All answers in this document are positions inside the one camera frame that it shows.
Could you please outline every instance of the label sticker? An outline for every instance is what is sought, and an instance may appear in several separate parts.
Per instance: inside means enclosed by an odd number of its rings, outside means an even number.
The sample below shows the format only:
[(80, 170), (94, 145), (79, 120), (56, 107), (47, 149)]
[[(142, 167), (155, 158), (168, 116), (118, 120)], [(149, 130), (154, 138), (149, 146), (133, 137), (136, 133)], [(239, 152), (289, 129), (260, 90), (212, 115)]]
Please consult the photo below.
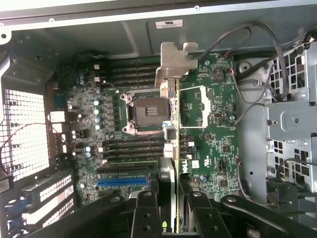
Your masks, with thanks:
[(199, 160), (192, 160), (192, 168), (199, 169)]
[(182, 27), (183, 20), (157, 21), (155, 24), (157, 26), (157, 29)]
[(3, 193), (10, 189), (9, 179), (5, 179), (0, 182), (0, 193)]

